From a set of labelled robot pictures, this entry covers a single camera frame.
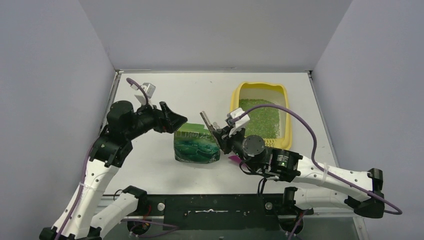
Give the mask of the magenta plastic scoop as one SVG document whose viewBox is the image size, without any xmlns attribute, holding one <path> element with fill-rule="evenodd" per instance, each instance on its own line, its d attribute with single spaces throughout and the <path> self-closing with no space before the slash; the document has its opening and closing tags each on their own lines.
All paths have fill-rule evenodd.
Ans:
<svg viewBox="0 0 424 240">
<path fill-rule="evenodd" d="M 240 164 L 242 162 L 242 160 L 237 155 L 231 155 L 228 158 L 237 164 Z"/>
</svg>

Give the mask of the green cat litter bag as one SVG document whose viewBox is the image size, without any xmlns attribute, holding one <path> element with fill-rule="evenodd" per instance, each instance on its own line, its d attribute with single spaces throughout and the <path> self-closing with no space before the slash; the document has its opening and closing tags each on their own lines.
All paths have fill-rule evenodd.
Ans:
<svg viewBox="0 0 424 240">
<path fill-rule="evenodd" d="M 176 161 L 194 164 L 217 162 L 221 150 L 203 124 L 185 123 L 173 135 Z"/>
</svg>

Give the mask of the yellow litter box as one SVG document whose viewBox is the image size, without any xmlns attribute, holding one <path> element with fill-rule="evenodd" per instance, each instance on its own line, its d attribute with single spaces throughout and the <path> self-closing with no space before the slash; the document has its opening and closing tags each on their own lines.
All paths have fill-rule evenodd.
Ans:
<svg viewBox="0 0 424 240">
<path fill-rule="evenodd" d="M 286 88 L 281 84 L 268 82 L 242 82 L 232 93 L 230 110 L 239 107 L 240 99 L 262 99 L 271 104 L 289 108 Z M 268 147 L 289 150 L 293 142 L 291 117 L 286 112 L 279 110 L 279 137 L 264 138 Z"/>
</svg>

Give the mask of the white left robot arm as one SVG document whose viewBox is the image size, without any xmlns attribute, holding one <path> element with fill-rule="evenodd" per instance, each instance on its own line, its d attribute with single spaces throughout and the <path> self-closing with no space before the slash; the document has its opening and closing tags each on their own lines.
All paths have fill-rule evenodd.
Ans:
<svg viewBox="0 0 424 240">
<path fill-rule="evenodd" d="M 132 140 L 154 130 L 175 133 L 187 117 L 173 112 L 164 101 L 135 110 L 126 100 L 114 102 L 106 115 L 107 124 L 87 154 L 81 179 L 69 204 L 41 240 L 102 240 L 123 218 L 147 211 L 147 192 L 126 187 L 113 203 L 95 213 L 104 192 L 133 150 Z"/>
</svg>

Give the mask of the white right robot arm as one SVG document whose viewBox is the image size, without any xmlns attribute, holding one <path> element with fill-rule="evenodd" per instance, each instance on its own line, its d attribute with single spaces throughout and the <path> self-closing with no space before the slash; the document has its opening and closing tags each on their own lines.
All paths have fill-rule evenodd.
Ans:
<svg viewBox="0 0 424 240">
<path fill-rule="evenodd" d="M 240 158 L 240 169 L 247 175 L 266 180 L 314 185 L 316 189 L 286 187 L 282 209 L 289 214 L 314 208 L 340 208 L 380 219 L 385 213 L 383 172 L 372 168 L 353 171 L 320 162 L 290 150 L 266 146 L 258 135 L 245 136 L 245 129 L 213 128 L 211 133 L 224 154 Z"/>
</svg>

